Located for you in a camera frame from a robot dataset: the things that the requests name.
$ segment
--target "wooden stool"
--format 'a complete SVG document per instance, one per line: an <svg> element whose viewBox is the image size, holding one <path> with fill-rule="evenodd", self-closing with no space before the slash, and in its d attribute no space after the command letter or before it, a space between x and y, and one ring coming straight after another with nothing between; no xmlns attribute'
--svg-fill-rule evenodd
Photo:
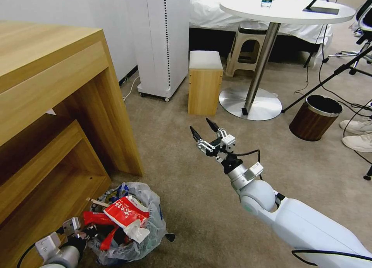
<svg viewBox="0 0 372 268"><path fill-rule="evenodd" d="M214 115L224 69L215 51L191 51L189 65L189 114Z"/></svg>
<svg viewBox="0 0 372 268"><path fill-rule="evenodd" d="M257 60L264 44L265 29L250 29L240 25L236 32L231 53L227 58L226 76L234 76L237 69L255 71ZM252 52L241 52L243 44L248 40L254 40L255 45Z"/></svg>

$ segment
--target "plastic bag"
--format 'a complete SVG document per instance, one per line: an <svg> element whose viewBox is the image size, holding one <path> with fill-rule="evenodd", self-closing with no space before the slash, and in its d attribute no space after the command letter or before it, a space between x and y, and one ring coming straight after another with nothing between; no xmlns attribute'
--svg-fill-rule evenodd
<svg viewBox="0 0 372 268"><path fill-rule="evenodd" d="M144 206L149 208L150 216L146 228L150 230L150 234L140 244L132 242L125 247L111 247L107 251L100 250L101 242L97 238L89 240L87 243L88 247L95 252L97 261L102 265L115 265L120 262L140 260L155 249L160 244L164 235L167 234L160 208L159 196L145 183L129 182L126 185L129 187L129 194L134 195ZM119 187L106 191L97 200L105 201L106 197L115 192ZM98 208L92 205L91 211L98 211Z"/></svg>

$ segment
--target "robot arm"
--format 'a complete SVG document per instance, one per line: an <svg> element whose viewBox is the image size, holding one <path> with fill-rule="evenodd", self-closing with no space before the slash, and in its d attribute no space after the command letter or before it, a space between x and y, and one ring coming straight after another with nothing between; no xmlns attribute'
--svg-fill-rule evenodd
<svg viewBox="0 0 372 268"><path fill-rule="evenodd" d="M297 258L324 268L371 267L372 254L350 230L310 206L286 198L267 182L256 180L263 171L261 164L258 162L246 168L233 153L235 138L215 123L207 121L217 133L217 139L208 143L190 127L197 147L223 165L243 208L267 223L292 246L295 249L292 253ZM210 149L203 149L201 143Z"/></svg>
<svg viewBox="0 0 372 268"><path fill-rule="evenodd" d="M57 233L67 237L67 242L62 246ZM76 268L83 256L86 241L93 236L97 236L95 226L82 228L79 218L73 217L65 221L57 231L45 236L26 250L17 268L21 267L23 258L33 246L44 260L41 268Z"/></svg>

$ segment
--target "bed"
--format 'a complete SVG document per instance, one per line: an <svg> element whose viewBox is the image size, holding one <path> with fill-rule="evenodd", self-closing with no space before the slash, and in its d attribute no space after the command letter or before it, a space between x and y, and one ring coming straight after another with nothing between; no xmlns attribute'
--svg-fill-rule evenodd
<svg viewBox="0 0 372 268"><path fill-rule="evenodd" d="M218 50L221 55L226 56L240 24L255 29L267 29L269 26L268 22L247 20L222 11L219 7L221 1L190 0L191 50L200 50L204 45L204 49ZM321 29L322 25L282 24L274 50L285 46L295 51L317 53L324 37ZM328 28L324 44L328 45L331 41L332 29Z"/></svg>

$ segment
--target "brown trash can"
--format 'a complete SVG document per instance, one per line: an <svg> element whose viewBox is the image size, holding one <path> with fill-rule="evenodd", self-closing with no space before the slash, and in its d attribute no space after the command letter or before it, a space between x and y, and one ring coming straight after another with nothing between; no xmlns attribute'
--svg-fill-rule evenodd
<svg viewBox="0 0 372 268"><path fill-rule="evenodd" d="M318 141L342 111L342 105L332 98L323 95L308 96L289 129L302 140Z"/></svg>

